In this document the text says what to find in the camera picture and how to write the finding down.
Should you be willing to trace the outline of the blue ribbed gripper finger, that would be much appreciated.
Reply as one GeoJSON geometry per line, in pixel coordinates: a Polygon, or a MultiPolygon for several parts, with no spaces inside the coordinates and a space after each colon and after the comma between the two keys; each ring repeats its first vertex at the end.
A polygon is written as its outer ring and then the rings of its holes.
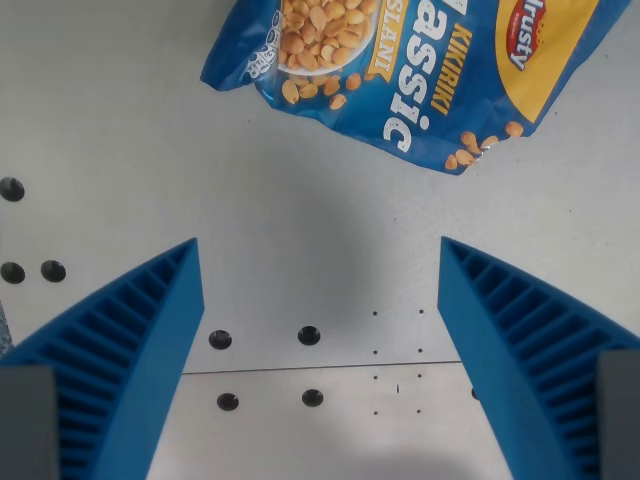
{"type": "Polygon", "coordinates": [[[638,336],[449,237],[437,307],[512,477],[600,478],[597,361],[638,349],[638,336]]]}
{"type": "Polygon", "coordinates": [[[204,313],[198,242],[123,274],[11,350],[53,373],[63,479],[146,478],[204,313]]]}

